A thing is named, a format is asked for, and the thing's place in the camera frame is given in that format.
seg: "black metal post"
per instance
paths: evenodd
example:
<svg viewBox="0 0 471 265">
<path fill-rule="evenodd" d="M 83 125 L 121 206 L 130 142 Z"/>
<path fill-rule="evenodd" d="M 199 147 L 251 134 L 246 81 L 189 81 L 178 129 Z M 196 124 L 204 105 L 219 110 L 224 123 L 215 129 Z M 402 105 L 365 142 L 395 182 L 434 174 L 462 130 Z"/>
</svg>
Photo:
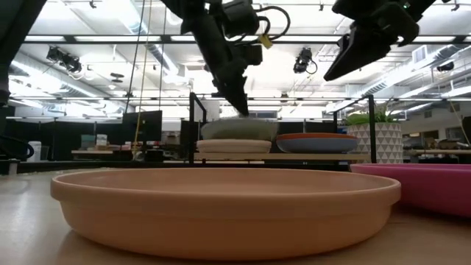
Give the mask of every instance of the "black metal post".
<svg viewBox="0 0 471 265">
<path fill-rule="evenodd" d="M 337 133 L 338 130 L 338 125 L 337 125 L 337 111 L 333 112 L 333 133 Z"/>
<path fill-rule="evenodd" d="M 376 161 L 376 129 L 375 129 L 375 98 L 368 95 L 368 112 L 369 112 L 369 144 L 371 146 L 371 163 Z"/>
<path fill-rule="evenodd" d="M 194 144 L 196 143 L 197 140 L 199 140 L 199 132 L 198 132 L 197 135 L 194 135 L 194 133 L 193 133 L 194 103 L 195 102 L 198 104 L 198 106 L 201 108 L 201 110 L 203 112 L 203 123 L 206 123 L 206 120 L 207 120 L 206 115 L 208 114 L 208 112 L 205 109 L 205 106 L 203 106 L 201 101 L 198 99 L 198 96 L 195 93 L 191 92 L 190 93 L 190 131 L 189 131 L 189 134 L 188 134 L 188 143 L 189 143 L 189 146 L 188 146 L 188 162 L 191 165 L 194 164 L 194 152 L 195 152 Z"/>
<path fill-rule="evenodd" d="M 194 134 L 193 134 L 193 124 L 194 124 L 194 98 L 196 95 L 190 93 L 190 124 L 188 131 L 188 162 L 190 165 L 194 164 Z"/>
</svg>

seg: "yellow tag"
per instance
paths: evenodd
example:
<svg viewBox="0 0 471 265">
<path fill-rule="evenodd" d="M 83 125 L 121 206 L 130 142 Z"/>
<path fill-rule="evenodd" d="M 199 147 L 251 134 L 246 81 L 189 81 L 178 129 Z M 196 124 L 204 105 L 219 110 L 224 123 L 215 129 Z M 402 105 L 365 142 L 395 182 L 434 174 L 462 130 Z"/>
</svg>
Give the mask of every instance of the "yellow tag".
<svg viewBox="0 0 471 265">
<path fill-rule="evenodd" d="M 269 39 L 268 35 L 263 34 L 258 39 L 265 46 L 266 49 L 270 49 L 273 46 L 273 43 Z"/>
</svg>

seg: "wooden shelf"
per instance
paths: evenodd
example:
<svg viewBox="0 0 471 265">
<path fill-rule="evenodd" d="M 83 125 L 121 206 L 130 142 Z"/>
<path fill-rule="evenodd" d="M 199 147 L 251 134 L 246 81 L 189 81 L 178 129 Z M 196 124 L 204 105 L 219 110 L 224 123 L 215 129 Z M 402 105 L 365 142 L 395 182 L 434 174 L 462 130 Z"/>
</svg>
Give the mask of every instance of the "wooden shelf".
<svg viewBox="0 0 471 265">
<path fill-rule="evenodd" d="M 370 160 L 370 156 L 364 154 L 195 153 L 194 158 L 198 160 Z"/>
<path fill-rule="evenodd" d="M 85 150 L 73 150 L 71 152 L 72 155 L 112 155 L 113 151 L 85 151 Z"/>
</svg>

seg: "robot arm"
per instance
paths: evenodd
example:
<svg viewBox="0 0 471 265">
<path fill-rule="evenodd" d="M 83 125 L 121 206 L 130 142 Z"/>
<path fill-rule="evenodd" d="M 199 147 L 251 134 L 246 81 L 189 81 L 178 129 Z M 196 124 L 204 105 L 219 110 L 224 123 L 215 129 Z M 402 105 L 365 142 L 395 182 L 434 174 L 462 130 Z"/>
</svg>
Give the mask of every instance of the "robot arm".
<svg viewBox="0 0 471 265">
<path fill-rule="evenodd" d="M 337 0 L 333 11 L 354 22 L 350 25 L 350 33 L 339 40 L 339 55 L 324 75 L 325 80 L 334 80 L 385 57 L 399 37 L 403 39 L 399 46 L 410 44 L 419 34 L 417 22 L 422 13 L 434 2 Z M 252 9 L 252 1 L 235 0 L 222 4 L 222 0 L 163 0 L 163 3 L 183 19 L 182 33 L 194 35 L 220 94 L 239 113 L 248 116 L 244 93 L 246 77 L 242 74 L 248 65 L 261 63 L 261 47 L 254 43 L 238 46 L 224 36 L 256 33 L 260 17 Z M 209 10 L 205 10 L 205 3 L 210 4 Z"/>
</svg>

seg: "cable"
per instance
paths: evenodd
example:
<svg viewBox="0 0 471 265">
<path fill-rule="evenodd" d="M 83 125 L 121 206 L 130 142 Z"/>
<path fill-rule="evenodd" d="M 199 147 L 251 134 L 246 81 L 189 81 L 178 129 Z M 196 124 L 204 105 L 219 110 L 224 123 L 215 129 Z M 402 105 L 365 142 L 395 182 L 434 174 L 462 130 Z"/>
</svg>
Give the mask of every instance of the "cable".
<svg viewBox="0 0 471 265">
<path fill-rule="evenodd" d="M 270 6 L 270 7 L 263 7 L 263 8 L 260 8 L 260 9 L 257 9 L 255 10 L 255 12 L 259 13 L 259 12 L 263 12 L 263 11 L 267 11 L 267 10 L 278 10 L 280 11 L 282 14 L 285 15 L 286 17 L 286 27 L 285 29 L 278 35 L 275 35 L 275 36 L 272 36 L 272 37 L 269 37 L 269 40 L 277 40 L 278 38 L 286 35 L 286 33 L 288 32 L 290 26 L 291 26 L 291 18 L 289 17 L 289 14 L 288 12 L 286 12 L 283 8 L 281 7 L 277 7 L 277 6 Z M 259 16 L 259 21 L 266 21 L 267 22 L 267 28 L 268 30 L 265 30 L 264 34 L 265 35 L 268 35 L 268 31 L 270 30 L 270 20 L 267 18 L 267 17 L 264 17 L 264 16 Z M 252 44 L 256 44 L 256 43 L 259 43 L 260 41 L 257 39 L 257 40 L 251 40 L 247 43 L 238 43 L 236 45 L 252 45 Z"/>
<path fill-rule="evenodd" d="M 147 22 L 148 25 L 150 25 L 150 22 L 151 22 L 151 19 L 152 19 L 152 2 L 153 0 L 150 0 L 150 6 L 149 6 L 149 21 Z M 146 45 L 149 44 L 149 31 L 147 32 L 147 37 L 146 37 Z M 141 112 L 142 112 L 142 109 L 141 109 L 141 105 L 142 105 L 142 95 L 144 94 L 144 80 L 145 80 L 145 76 L 146 76 L 146 65 L 147 65 L 147 49 L 146 51 L 144 52 L 144 67 L 143 67 L 143 71 L 142 71 L 142 82 L 141 82 L 141 97 L 139 99 L 139 112 L 138 112 L 138 124 L 135 128 L 135 135 L 134 135 L 134 143 L 132 143 L 133 147 L 132 147 L 132 157 L 134 158 L 135 157 L 135 154 L 137 153 L 137 148 L 136 146 L 138 145 L 138 135 L 139 135 L 139 126 L 141 125 Z"/>
<path fill-rule="evenodd" d="M 74 77 L 69 71 L 67 72 L 67 74 L 72 77 L 73 80 L 80 80 L 82 79 L 84 76 L 85 76 L 85 72 L 82 74 L 81 77 Z"/>
<path fill-rule="evenodd" d="M 286 27 L 285 27 L 285 29 L 284 29 L 280 34 L 278 34 L 278 35 L 276 35 L 276 36 L 273 36 L 273 37 L 270 37 L 269 39 L 270 39 L 270 40 L 276 40 L 276 39 L 280 38 L 281 36 L 286 35 L 286 33 L 287 33 L 288 30 L 289 30 L 289 27 L 291 26 L 291 18 L 289 17 L 288 12 L 286 12 L 286 10 L 284 10 L 283 8 L 277 7 L 277 6 L 263 7 L 263 8 L 260 8 L 260 9 L 258 9 L 258 10 L 255 10 L 255 11 L 256 11 L 257 13 L 259 13 L 259 12 L 263 12 L 263 11 L 267 11 L 267 10 L 278 10 L 278 11 L 280 11 L 282 14 L 284 14 L 285 17 L 286 17 Z"/>
<path fill-rule="evenodd" d="M 270 23 L 270 20 L 266 16 L 259 16 L 258 21 L 265 21 L 266 22 L 266 27 L 265 31 L 263 32 L 264 35 L 268 35 L 268 32 L 270 31 L 270 28 L 272 27 L 272 24 Z"/>
<path fill-rule="evenodd" d="M 142 30 L 142 23 L 144 21 L 144 6 L 146 5 L 146 0 L 142 0 L 142 11 L 141 11 L 141 22 L 139 23 L 139 33 L 138 33 L 138 40 L 141 38 L 141 30 Z M 131 80 L 130 80 L 130 89 L 127 92 L 127 100 L 126 100 L 126 107 L 124 109 L 123 117 L 127 113 L 127 109 L 130 106 L 131 101 L 131 93 L 132 93 L 132 80 L 134 79 L 134 70 L 135 70 L 135 61 L 138 58 L 138 51 L 139 51 L 139 43 L 135 45 L 135 52 L 134 52 L 134 60 L 132 62 L 132 70 L 131 70 Z M 121 125 L 120 135 L 123 135 L 123 124 Z M 123 146 L 119 147 L 119 154 L 121 155 L 121 151 Z"/>
<path fill-rule="evenodd" d="M 0 143 L 0 151 L 2 151 L 3 153 L 5 153 L 7 156 L 9 156 L 11 158 L 16 158 L 16 159 L 19 159 L 19 160 L 26 160 L 26 159 L 32 157 L 35 154 L 35 150 L 27 142 L 24 142 L 24 141 L 19 140 L 17 138 L 5 136 L 5 135 L 0 135 L 0 139 L 2 140 L 1 143 Z M 13 154 L 7 148 L 5 148 L 5 146 L 3 145 L 4 140 L 14 141 L 14 142 L 17 142 L 19 144 L 23 144 L 28 149 L 27 155 Z"/>
<path fill-rule="evenodd" d="M 57 62 L 54 62 L 52 63 L 46 70 L 44 70 L 41 74 L 45 74 L 47 71 L 49 71 L 49 69 L 54 66 L 54 64 L 56 64 Z"/>
<path fill-rule="evenodd" d="M 466 139 L 466 142 L 468 143 L 468 146 L 471 147 L 471 144 L 470 144 L 470 140 L 468 138 L 468 135 L 466 135 L 466 131 L 464 130 L 464 126 L 463 126 L 463 120 L 460 118 L 460 116 L 457 114 L 456 110 L 455 110 L 455 106 L 453 105 L 453 103 L 451 101 L 448 101 L 450 103 L 450 106 L 451 108 L 453 109 L 453 113 L 455 113 L 456 115 L 456 118 L 458 118 L 458 121 L 459 121 L 459 126 L 461 127 L 461 130 L 463 131 L 463 135 L 464 135 L 464 138 Z"/>
<path fill-rule="evenodd" d="M 258 21 L 265 21 L 266 22 L 266 28 L 265 28 L 264 34 L 268 35 L 268 32 L 270 31 L 270 27 L 272 25 L 270 23 L 270 20 L 267 17 L 261 15 L 261 16 L 258 17 Z M 240 43 L 246 36 L 247 36 L 247 33 L 244 33 L 240 38 L 238 38 L 237 40 L 233 40 L 231 42 L 232 43 Z"/>
<path fill-rule="evenodd" d="M 316 62 L 314 62 L 312 59 L 311 59 L 311 62 L 316 66 L 316 70 L 311 73 L 311 72 L 309 72 L 309 71 L 306 69 L 306 73 L 310 74 L 309 78 L 311 78 L 311 76 L 312 76 L 313 74 L 317 73 L 317 69 L 319 69 L 319 68 L 317 67 L 317 63 L 316 63 Z"/>
</svg>

